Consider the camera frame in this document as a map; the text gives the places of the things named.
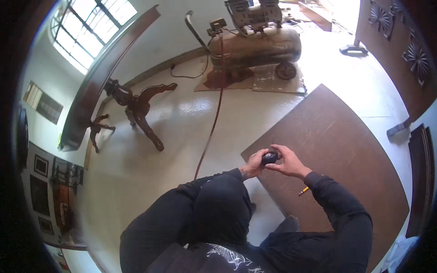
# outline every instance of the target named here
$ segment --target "power cord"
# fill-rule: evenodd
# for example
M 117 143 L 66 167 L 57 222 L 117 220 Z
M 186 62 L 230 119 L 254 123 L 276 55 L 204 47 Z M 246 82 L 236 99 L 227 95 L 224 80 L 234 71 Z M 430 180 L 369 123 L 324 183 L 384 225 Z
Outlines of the power cord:
M 211 37 L 211 39 L 210 39 L 209 42 L 208 42 L 208 46 L 211 44 L 211 42 L 212 42 L 212 37 Z M 196 79 L 196 78 L 202 76 L 203 74 L 205 74 L 206 70 L 208 69 L 208 64 L 209 64 L 209 55 L 207 54 L 207 55 L 206 55 L 206 67 L 205 67 L 205 70 L 203 70 L 203 72 L 202 72 L 200 75 L 198 75 L 198 76 L 196 76 L 196 77 L 190 77 L 190 76 L 175 76 L 175 75 L 173 75 L 173 73 L 172 73 L 173 69 L 176 67 L 175 64 L 171 65 L 171 67 L 170 67 L 170 75 L 173 76 L 173 77 L 175 77 L 175 78 L 189 78 L 189 79 Z

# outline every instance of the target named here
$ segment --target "framed picture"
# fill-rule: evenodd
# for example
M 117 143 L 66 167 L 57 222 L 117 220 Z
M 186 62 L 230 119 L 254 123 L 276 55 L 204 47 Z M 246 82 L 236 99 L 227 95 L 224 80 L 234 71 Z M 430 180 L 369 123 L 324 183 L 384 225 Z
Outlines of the framed picture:
M 53 232 L 52 222 L 50 220 L 38 216 L 38 222 L 39 222 L 39 228 L 41 229 L 42 232 L 50 235 L 55 235 L 55 233 Z
M 30 175 L 30 195 L 33 210 L 46 216 L 50 216 L 49 197 L 47 182 Z
M 49 161 L 39 155 L 35 155 L 33 171 L 47 177 L 49 172 Z

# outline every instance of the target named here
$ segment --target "hand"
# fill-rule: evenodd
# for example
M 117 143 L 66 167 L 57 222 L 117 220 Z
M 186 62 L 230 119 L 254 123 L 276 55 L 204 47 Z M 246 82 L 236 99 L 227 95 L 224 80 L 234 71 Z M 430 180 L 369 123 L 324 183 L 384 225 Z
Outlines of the hand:
M 269 149 L 262 149 L 254 153 L 249 157 L 246 165 L 239 168 L 243 181 L 249 178 L 256 177 L 261 174 L 264 166 L 261 165 L 263 155 L 267 154 Z
M 304 180 L 305 177 L 312 172 L 310 168 L 307 168 L 302 164 L 295 152 L 290 150 L 288 147 L 276 144 L 272 144 L 270 146 L 274 149 L 277 149 L 281 153 L 284 163 L 281 165 L 266 164 L 266 169 L 277 171 L 287 176 L 298 177 L 302 180 Z

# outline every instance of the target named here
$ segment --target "window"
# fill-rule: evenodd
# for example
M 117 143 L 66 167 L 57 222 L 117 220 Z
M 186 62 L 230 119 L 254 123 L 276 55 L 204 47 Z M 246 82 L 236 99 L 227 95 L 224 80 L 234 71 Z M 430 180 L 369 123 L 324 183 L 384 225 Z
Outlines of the window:
M 39 89 L 33 82 L 30 82 L 23 100 L 43 117 L 54 124 L 58 124 L 59 116 L 64 107 Z
M 126 0 L 66 0 L 53 16 L 53 46 L 86 74 L 106 43 L 137 11 Z

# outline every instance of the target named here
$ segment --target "black sleeve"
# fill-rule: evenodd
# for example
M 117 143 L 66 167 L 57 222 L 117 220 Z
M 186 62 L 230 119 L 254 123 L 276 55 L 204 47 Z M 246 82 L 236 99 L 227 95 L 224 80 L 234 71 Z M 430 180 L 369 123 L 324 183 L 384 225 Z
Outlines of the black sleeve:
M 315 200 L 335 230 L 329 272 L 366 272 L 372 250 L 372 220 L 358 199 L 328 176 L 312 172 L 305 178 Z
M 238 169 L 223 174 L 241 179 Z M 170 244 L 177 242 L 184 246 L 193 203 L 203 184 L 219 175 L 222 174 L 199 178 L 169 190 L 135 218 L 121 235 L 122 272 L 145 272 Z

